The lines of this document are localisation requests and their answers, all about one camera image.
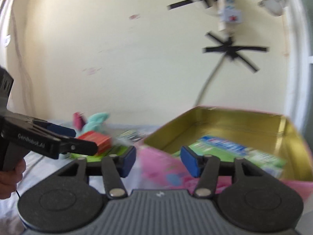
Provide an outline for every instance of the teal plush toy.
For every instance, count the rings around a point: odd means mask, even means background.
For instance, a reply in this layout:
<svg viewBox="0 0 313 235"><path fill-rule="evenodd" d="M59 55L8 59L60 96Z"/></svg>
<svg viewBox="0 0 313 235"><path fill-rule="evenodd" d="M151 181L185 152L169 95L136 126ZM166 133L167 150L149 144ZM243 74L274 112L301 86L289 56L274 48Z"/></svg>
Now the teal plush toy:
<svg viewBox="0 0 313 235"><path fill-rule="evenodd" d="M103 122L107 120L109 116L109 113L96 113L90 116L82 129L82 133L89 131L104 133Z"/></svg>

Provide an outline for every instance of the toothpaste box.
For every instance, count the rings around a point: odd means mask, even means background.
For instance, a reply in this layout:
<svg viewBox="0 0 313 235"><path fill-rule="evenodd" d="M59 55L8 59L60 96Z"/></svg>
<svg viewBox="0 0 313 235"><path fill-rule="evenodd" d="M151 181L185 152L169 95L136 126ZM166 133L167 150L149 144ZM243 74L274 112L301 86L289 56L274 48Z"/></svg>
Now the toothpaste box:
<svg viewBox="0 0 313 235"><path fill-rule="evenodd" d="M189 147L198 155L215 155L223 162L245 158L276 178L281 176L286 164L285 160L274 155L210 135L203 136Z"/></svg>

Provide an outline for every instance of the open box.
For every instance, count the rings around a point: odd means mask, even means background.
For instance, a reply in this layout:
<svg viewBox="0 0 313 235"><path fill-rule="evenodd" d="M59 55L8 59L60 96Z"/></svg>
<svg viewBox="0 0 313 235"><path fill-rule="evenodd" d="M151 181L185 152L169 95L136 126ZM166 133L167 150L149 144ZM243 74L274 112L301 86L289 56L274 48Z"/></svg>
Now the open box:
<svg viewBox="0 0 313 235"><path fill-rule="evenodd" d="M196 107L161 127L142 143L147 148L173 154L207 134L285 159L282 179L313 181L311 151L289 119L282 115Z"/></svg>

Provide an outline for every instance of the blue gripper pad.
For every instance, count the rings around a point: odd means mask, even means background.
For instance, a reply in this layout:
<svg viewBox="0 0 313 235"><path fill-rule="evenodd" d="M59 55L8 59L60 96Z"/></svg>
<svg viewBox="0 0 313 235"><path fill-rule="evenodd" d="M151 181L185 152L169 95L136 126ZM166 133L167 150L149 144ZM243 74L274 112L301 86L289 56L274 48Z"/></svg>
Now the blue gripper pad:
<svg viewBox="0 0 313 235"><path fill-rule="evenodd" d="M119 158L121 158L122 161L121 166L117 168L117 171L120 177L126 178L136 161L136 148L129 147Z"/></svg>
<svg viewBox="0 0 313 235"><path fill-rule="evenodd" d="M201 176L201 169L198 165L198 158L199 156L189 147L184 146L181 148L180 159L189 171L190 175L192 175L194 178L198 178Z"/></svg>
<svg viewBox="0 0 313 235"><path fill-rule="evenodd" d="M51 132L54 132L54 133L57 133L57 134L60 134L60 135L65 135L65 136L68 136L68 137L75 138L75 136L76 136L75 130L73 130L71 128L64 127L64 126L60 126L60 125L49 124L46 127L46 129L51 131Z"/></svg>

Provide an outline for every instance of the pink package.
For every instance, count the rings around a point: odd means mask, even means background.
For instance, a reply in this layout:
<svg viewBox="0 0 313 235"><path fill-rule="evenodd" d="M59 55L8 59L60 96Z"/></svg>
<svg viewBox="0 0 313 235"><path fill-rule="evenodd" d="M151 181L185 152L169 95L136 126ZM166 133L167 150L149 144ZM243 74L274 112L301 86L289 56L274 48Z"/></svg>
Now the pink package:
<svg viewBox="0 0 313 235"><path fill-rule="evenodd" d="M188 189L193 193L199 179L193 178L184 164L166 152L136 144L141 160L143 176L168 189ZM297 191L305 201L313 193L313 182L282 180L283 183ZM231 177L220 176L216 193L221 193L231 185Z"/></svg>
<svg viewBox="0 0 313 235"><path fill-rule="evenodd" d="M80 112L75 112L73 114L74 128L78 131L81 131L85 124L86 124L86 121L83 115Z"/></svg>

